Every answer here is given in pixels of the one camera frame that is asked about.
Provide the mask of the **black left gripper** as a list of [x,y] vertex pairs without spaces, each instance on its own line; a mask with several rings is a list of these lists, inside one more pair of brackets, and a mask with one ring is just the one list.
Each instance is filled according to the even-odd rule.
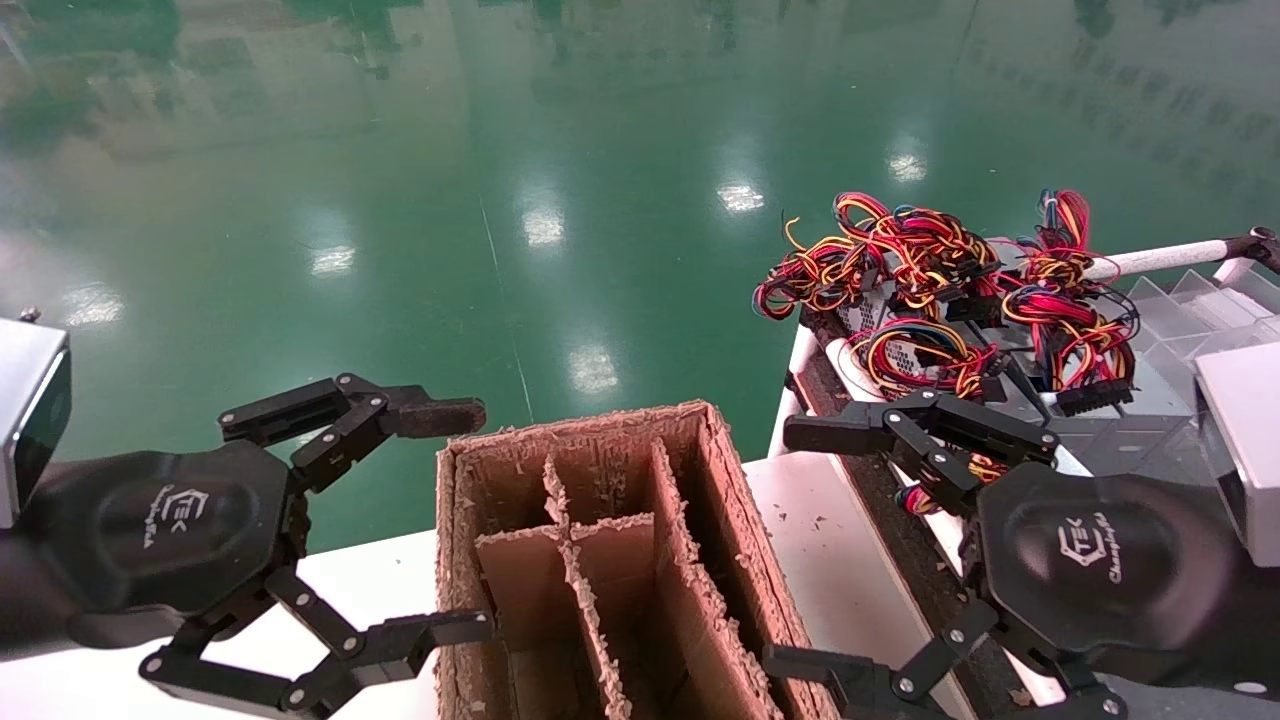
[[[305,551],[305,506],[292,488],[326,489],[392,437],[447,438],[485,423],[475,397],[434,398],[352,373],[315,380],[221,414],[223,439],[248,442],[55,466],[35,491],[35,553],[72,623],[197,618],[140,665],[165,694],[259,717],[330,719],[362,691],[413,680],[431,652],[489,641],[495,628],[488,612],[460,610],[356,630],[293,568],[278,569]],[[292,471],[265,450],[306,434]],[[200,616],[241,592],[282,606],[326,655],[296,679],[204,659],[241,618]]]

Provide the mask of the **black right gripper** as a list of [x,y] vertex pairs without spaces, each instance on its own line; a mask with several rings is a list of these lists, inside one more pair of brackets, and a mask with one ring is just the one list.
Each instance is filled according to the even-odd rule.
[[[957,518],[975,511],[986,602],[972,601],[904,667],[765,646],[767,675],[823,685],[842,719],[948,719],[932,691],[1000,628],[1043,659],[1185,653],[1247,579],[1245,551],[1212,489],[1056,471],[1053,432],[955,395],[927,389],[850,402],[835,416],[790,416],[783,446],[883,456],[929,505]],[[1002,717],[1129,717],[1126,702],[1080,664],[1051,662],[1050,674],[1062,701]]]

